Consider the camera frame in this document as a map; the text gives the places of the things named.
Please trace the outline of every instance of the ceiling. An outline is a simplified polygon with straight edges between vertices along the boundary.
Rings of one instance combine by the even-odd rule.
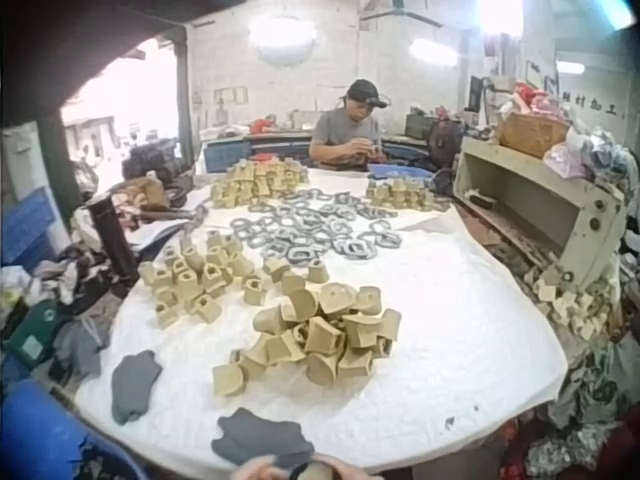
[[[638,70],[638,29],[614,32],[597,0],[550,0],[558,52],[609,56]]]

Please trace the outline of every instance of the white shelf unit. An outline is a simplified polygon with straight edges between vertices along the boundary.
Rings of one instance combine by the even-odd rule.
[[[496,206],[471,203],[471,189]],[[569,288],[584,289],[600,276],[624,232],[619,191],[565,180],[538,158],[471,138],[462,143],[454,195],[543,270],[558,259]]]

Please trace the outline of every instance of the fluorescent light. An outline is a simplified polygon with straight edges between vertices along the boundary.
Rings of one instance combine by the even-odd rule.
[[[572,75],[582,75],[584,73],[584,65],[573,62],[556,62],[558,72],[569,73]]]
[[[423,38],[416,38],[409,47],[411,55],[429,63],[454,67],[458,63],[458,52]]]
[[[478,17],[482,30],[491,35],[506,33],[522,36],[523,0],[478,0]]]
[[[636,23],[636,17],[625,0],[600,0],[600,6],[614,30],[627,28]]]
[[[315,39],[313,23],[293,17],[260,18],[251,24],[249,33],[251,43],[270,48],[306,45]]]

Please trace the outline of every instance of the gray rubber piece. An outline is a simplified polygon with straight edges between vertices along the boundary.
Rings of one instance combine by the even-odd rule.
[[[151,388],[162,372],[155,353],[145,350],[127,355],[111,377],[111,416],[119,425],[137,420],[149,410]]]
[[[224,434],[211,442],[211,448],[236,465],[258,456],[275,455],[278,467],[291,469],[308,462],[315,451],[302,435],[300,424],[265,420],[245,408],[230,417],[221,417],[218,425]]]
[[[87,320],[95,329],[100,343],[89,333],[79,320],[74,320],[60,329],[53,342],[56,358],[66,367],[72,367],[80,380],[99,377],[100,351],[109,346],[110,322]]]

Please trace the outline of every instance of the gray sole piece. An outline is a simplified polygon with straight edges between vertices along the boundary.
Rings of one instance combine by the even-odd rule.
[[[211,448],[236,465],[258,456],[275,455],[276,466],[288,470],[308,462],[315,451],[302,435],[300,424],[265,420],[245,408],[230,417],[221,417],[218,425],[224,435],[213,440]]]
[[[127,355],[113,371],[111,415],[119,425],[137,420],[149,410],[151,388],[162,372],[154,357],[151,350]]]

